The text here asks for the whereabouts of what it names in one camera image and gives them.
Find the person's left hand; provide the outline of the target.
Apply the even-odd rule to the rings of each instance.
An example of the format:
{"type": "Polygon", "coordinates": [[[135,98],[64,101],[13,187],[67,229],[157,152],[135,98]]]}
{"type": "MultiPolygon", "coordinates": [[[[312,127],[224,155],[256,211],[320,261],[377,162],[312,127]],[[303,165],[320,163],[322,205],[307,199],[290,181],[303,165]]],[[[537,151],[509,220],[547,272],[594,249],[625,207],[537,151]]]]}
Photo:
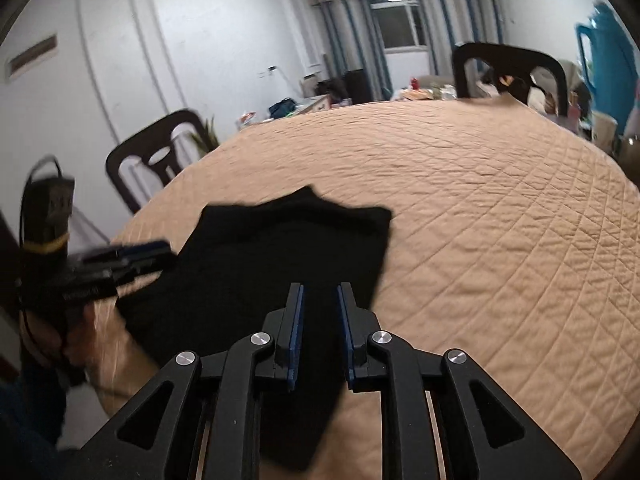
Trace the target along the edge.
{"type": "Polygon", "coordinates": [[[96,310],[87,304],[75,325],[59,333],[32,312],[22,311],[21,340],[27,351],[45,368],[58,373],[66,384],[78,387],[87,381],[87,367],[96,345],[96,310]]]}

